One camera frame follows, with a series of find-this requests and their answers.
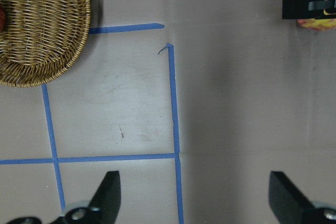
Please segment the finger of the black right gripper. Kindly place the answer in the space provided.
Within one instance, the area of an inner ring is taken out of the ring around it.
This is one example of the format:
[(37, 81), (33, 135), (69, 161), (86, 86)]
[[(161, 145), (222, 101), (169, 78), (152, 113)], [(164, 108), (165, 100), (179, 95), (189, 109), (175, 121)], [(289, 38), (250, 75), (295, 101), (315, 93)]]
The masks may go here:
[(335, 0), (282, 0), (282, 19), (332, 19), (319, 11), (319, 7), (309, 7), (309, 4), (317, 4), (321, 1), (326, 6), (326, 11), (335, 11)]

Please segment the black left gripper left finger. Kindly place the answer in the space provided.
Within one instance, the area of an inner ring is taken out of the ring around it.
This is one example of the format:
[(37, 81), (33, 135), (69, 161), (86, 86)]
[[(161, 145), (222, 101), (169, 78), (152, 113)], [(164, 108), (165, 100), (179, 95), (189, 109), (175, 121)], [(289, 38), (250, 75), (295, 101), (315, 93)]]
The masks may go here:
[(55, 224), (99, 224), (116, 222), (121, 206), (121, 181), (118, 171), (104, 176), (86, 207), (77, 207), (56, 218)]

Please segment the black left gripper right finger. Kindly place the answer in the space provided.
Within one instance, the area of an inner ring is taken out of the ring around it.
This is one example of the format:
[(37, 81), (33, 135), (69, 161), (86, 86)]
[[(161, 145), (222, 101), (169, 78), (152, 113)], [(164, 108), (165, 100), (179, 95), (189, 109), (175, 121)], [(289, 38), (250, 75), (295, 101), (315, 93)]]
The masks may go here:
[(279, 223), (335, 223), (335, 208), (315, 206), (284, 172), (270, 172), (268, 203)]

